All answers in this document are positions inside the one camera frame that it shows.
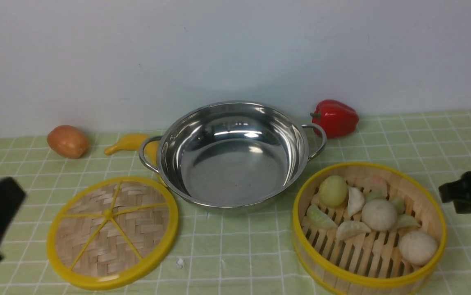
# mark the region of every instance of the woven bamboo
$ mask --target woven bamboo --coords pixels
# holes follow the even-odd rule
[[[318,206],[336,224],[361,220],[361,212],[348,216],[346,202],[329,209],[315,196],[326,177],[340,175],[350,186],[367,193],[371,191],[369,176],[379,176],[389,184],[388,200],[396,196],[405,203],[404,214],[412,215],[422,230],[434,237],[439,250],[432,261],[422,268],[405,261],[398,242],[409,230],[357,235],[345,241],[335,240],[335,229],[320,230],[310,225],[306,211],[310,204]],[[443,254],[446,226],[441,209],[418,183],[404,174],[369,163],[343,163],[331,166],[312,176],[301,188],[294,205],[294,241],[301,264],[321,285],[337,294],[348,295],[407,295],[417,292],[432,275]]]
[[[114,216],[106,220],[111,208]],[[164,196],[153,187],[128,181],[108,184],[67,210],[55,248],[61,262],[75,273],[113,275],[134,267],[153,251],[166,232],[168,215]]]

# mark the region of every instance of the pot handle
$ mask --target pot handle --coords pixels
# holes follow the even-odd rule
[[[309,123],[309,124],[303,124],[301,125],[303,128],[312,128],[312,129],[317,129],[317,131],[321,132],[321,145],[318,147],[318,149],[312,153],[312,155],[308,156],[308,162],[312,161],[315,157],[317,157],[323,149],[325,149],[325,145],[327,144],[327,134],[323,130],[323,128],[317,124],[314,123]]]
[[[154,166],[153,164],[151,164],[150,162],[147,161],[146,159],[146,156],[144,155],[144,149],[146,148],[146,146],[152,142],[152,141],[158,141],[158,140],[161,140],[162,136],[152,136],[150,138],[146,138],[146,140],[144,140],[142,142],[142,144],[140,145],[140,148],[139,148],[139,159],[140,159],[140,162],[142,163],[142,165],[144,165],[146,168],[148,168],[149,170],[159,174],[159,169],[157,169],[156,166]]]

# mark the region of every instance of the white wall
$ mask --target white wall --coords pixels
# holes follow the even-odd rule
[[[471,107],[468,0],[0,0],[0,136],[158,129],[249,99]]]

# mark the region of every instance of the green checkered tablecloth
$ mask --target green checkered tablecloth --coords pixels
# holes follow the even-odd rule
[[[91,134],[91,152],[77,160],[50,151],[44,136],[0,138],[0,177],[14,176],[29,193],[2,245],[0,295],[92,293],[69,286],[53,271],[46,257],[46,234],[61,206],[87,186],[118,176],[155,178],[134,152],[104,156],[104,148],[120,135]],[[315,147],[318,139],[312,132],[309,140]],[[104,293],[328,294],[297,261],[290,237],[291,208],[309,176],[343,161],[399,169],[437,197],[440,184],[471,170],[471,110],[361,118],[357,132],[330,140],[275,205],[247,216],[214,215],[177,200],[181,225],[170,254],[145,278]],[[471,216],[456,215],[451,204],[442,207],[448,224],[447,249],[420,294],[471,294]],[[184,260],[182,268],[176,265],[179,258]]]

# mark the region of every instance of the yellow rim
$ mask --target yellow rim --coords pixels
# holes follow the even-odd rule
[[[89,276],[83,276],[78,273],[72,272],[71,269],[73,265],[76,263],[76,261],[73,262],[73,265],[71,268],[66,267],[59,259],[59,256],[57,255],[57,250],[55,249],[55,235],[59,228],[61,219],[63,219],[64,217],[97,216],[95,214],[66,215],[65,213],[80,198],[82,198],[89,192],[94,191],[95,189],[98,189],[99,187],[102,187],[105,185],[109,185],[112,183],[120,184],[121,182],[125,182],[125,181],[140,182],[140,183],[147,184],[155,188],[157,191],[159,191],[162,194],[162,196],[164,196],[164,199],[166,200],[165,203],[139,206],[134,209],[128,210],[128,211],[133,211],[133,210],[138,210],[138,209],[143,209],[143,208],[153,207],[153,206],[161,206],[161,205],[168,206],[168,209],[170,211],[170,220],[168,221],[168,228],[166,232],[164,233],[160,243],[155,247],[155,249],[148,256],[140,259],[140,262],[136,264],[134,267],[131,267],[115,275],[111,275],[107,277],[89,277]],[[119,189],[115,191],[111,207],[115,203],[115,199],[117,198],[118,191]],[[127,213],[127,211],[120,211],[115,214],[119,215],[123,213]],[[104,226],[106,222],[107,221],[105,220],[101,224],[101,226]],[[121,228],[116,224],[116,222],[114,222],[113,219],[111,219],[110,222],[112,222],[117,227],[121,235],[125,238],[125,241],[127,241],[127,243],[130,244],[131,242],[129,241],[127,236],[122,232]],[[108,179],[106,181],[102,181],[101,183],[92,185],[88,187],[87,189],[84,189],[82,192],[78,193],[74,198],[72,198],[68,203],[66,203],[61,208],[60,212],[57,214],[57,216],[55,217],[55,219],[53,220],[50,226],[50,231],[48,232],[48,239],[46,240],[46,250],[48,252],[48,259],[50,260],[50,263],[53,269],[59,274],[59,276],[61,276],[64,280],[66,280],[70,284],[78,288],[87,289],[87,290],[115,289],[115,288],[125,286],[127,284],[131,284],[134,281],[147,275],[153,269],[155,269],[159,265],[159,263],[161,263],[161,261],[166,257],[168,252],[170,252],[173,242],[175,241],[175,238],[177,237],[178,226],[179,226],[179,217],[178,217],[178,211],[177,211],[177,203],[175,203],[175,200],[173,199],[172,194],[170,194],[170,192],[166,188],[164,188],[164,186],[162,186],[156,181],[153,181],[151,179],[144,179],[142,177],[118,177],[115,179]],[[98,233],[99,230],[100,230],[100,227],[93,233],[92,237],[96,233]],[[82,254],[85,248],[89,245],[89,242],[91,242],[92,237],[89,238],[86,245],[84,246],[82,251],[79,253],[79,256]],[[137,256],[140,257],[140,254],[138,254],[138,251],[134,247],[133,249],[134,249],[134,252],[137,254]]]
[[[439,243],[439,248],[438,251],[436,252],[436,255],[432,258],[432,260],[419,269],[418,271],[415,271],[409,275],[398,277],[398,278],[389,278],[389,279],[379,279],[379,278],[369,278],[365,276],[360,276],[356,275],[355,273],[351,273],[349,271],[346,271],[342,268],[339,268],[338,266],[334,265],[333,263],[329,262],[327,259],[325,259],[323,256],[321,256],[314,248],[312,248],[312,245],[308,242],[306,237],[303,235],[303,230],[301,229],[301,224],[298,222],[299,221],[299,214],[297,211],[299,211],[299,198],[301,198],[301,193],[306,189],[308,184],[318,177],[319,175],[328,172],[330,170],[333,170],[335,168],[339,167],[344,167],[344,166],[369,166],[373,168],[379,168],[383,170],[388,170],[394,174],[398,174],[400,177],[406,179],[413,185],[415,185],[421,192],[423,192],[427,198],[432,202],[432,205],[434,206],[434,209],[436,209],[437,213],[439,214],[439,219],[441,220],[441,229],[443,230],[443,235],[441,236],[441,241]],[[336,276],[343,278],[347,281],[353,282],[355,284],[360,284],[366,287],[372,287],[372,288],[394,288],[394,287],[400,287],[409,283],[412,283],[414,281],[420,280],[424,276],[426,276],[428,273],[431,271],[434,271],[436,268],[437,264],[439,263],[439,260],[443,256],[443,252],[445,251],[445,246],[447,242],[447,224],[445,223],[445,217],[443,216],[443,212],[441,211],[441,208],[438,206],[436,200],[434,200],[433,196],[430,195],[430,193],[427,192],[427,190],[422,187],[417,181],[411,179],[410,177],[406,176],[405,174],[401,173],[398,170],[389,168],[387,166],[379,165],[379,164],[372,164],[372,163],[364,163],[364,162],[348,162],[348,163],[341,163],[341,164],[335,164],[333,166],[329,166],[323,170],[320,170],[316,174],[314,174],[310,179],[308,179],[299,192],[297,193],[296,199],[294,201],[294,209],[293,209],[293,228],[294,228],[294,234],[299,239],[301,244],[303,245],[303,248],[306,250],[308,255],[315,260],[321,267],[324,269],[327,269],[328,271],[332,272]],[[299,251],[297,250],[296,246],[296,253],[297,256],[299,256]],[[324,282],[321,282],[317,276],[314,275],[313,272],[309,272],[312,278],[317,280],[321,285],[326,285]]]
[[[306,272],[314,279],[314,281],[316,281],[316,283],[320,284],[323,288],[327,289],[328,291],[334,293],[335,295],[347,295],[346,293],[342,293],[341,291],[339,291],[338,289],[335,289],[333,288],[331,285],[323,282],[323,280],[321,280],[314,271],[312,271],[308,265],[306,265],[305,261],[303,260],[303,258],[301,257],[301,254],[299,253],[299,250],[297,249],[297,245],[296,243],[294,243],[294,250],[296,252],[296,255],[297,255],[297,258],[299,260],[299,262],[301,263],[301,265],[303,266],[303,268],[306,270]],[[409,293],[408,295],[414,295],[416,293],[419,292],[419,290],[421,290],[426,284],[427,282],[432,278],[432,276],[429,276],[424,282],[423,284],[421,284],[419,287],[417,287],[414,291],[412,291],[411,293]]]

